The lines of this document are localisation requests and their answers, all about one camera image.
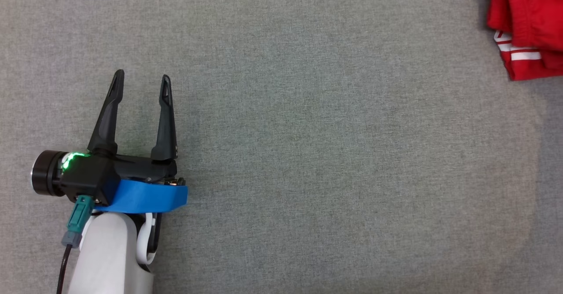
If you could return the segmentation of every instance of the green light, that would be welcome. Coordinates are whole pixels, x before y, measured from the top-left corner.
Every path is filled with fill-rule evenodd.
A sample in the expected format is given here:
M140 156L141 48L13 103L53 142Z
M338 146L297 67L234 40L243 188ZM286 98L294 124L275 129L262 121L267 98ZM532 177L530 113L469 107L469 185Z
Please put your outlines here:
M68 169L68 167L69 167L69 165L70 165L70 161L71 161L72 159L74 159L75 156L88 156L88 155L87 155L87 154L80 153L80 152L73 152L73 153L71 153L71 154L65 155L65 157L62 158L62 161L61 161L61 169L62 169L63 172L64 172L66 169Z

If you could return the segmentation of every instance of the red clothing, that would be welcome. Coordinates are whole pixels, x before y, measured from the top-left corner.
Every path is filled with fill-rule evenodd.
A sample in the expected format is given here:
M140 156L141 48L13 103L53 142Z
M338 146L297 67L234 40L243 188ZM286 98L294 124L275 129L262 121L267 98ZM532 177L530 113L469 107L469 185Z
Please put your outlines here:
M487 24L512 33L501 57L513 80L563 75L563 0L491 0Z

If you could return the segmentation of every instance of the black cylinder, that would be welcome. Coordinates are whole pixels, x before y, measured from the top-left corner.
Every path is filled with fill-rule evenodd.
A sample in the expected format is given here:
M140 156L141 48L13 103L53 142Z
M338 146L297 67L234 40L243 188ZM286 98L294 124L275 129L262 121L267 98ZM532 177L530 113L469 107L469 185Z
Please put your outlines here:
M63 196L58 187L61 177L61 160L68 152L43 151L35 161L32 169L32 187L40 195Z

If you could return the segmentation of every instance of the blue tape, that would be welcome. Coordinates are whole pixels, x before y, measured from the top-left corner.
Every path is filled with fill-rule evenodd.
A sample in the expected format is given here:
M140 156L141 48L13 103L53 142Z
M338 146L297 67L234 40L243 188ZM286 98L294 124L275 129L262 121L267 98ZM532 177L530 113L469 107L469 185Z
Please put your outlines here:
M187 186L160 185L121 180L110 206L96 206L104 212L128 214L166 213L187 204Z

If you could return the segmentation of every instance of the gray fabric surface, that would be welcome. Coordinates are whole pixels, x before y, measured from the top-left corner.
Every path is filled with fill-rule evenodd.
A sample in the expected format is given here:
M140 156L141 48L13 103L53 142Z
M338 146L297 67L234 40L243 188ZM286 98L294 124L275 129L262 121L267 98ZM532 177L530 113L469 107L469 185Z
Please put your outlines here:
M563 79L508 81L487 5L0 0L0 292L54 292L72 204L30 166L124 69L120 151L168 74L190 186L156 294L560 293Z

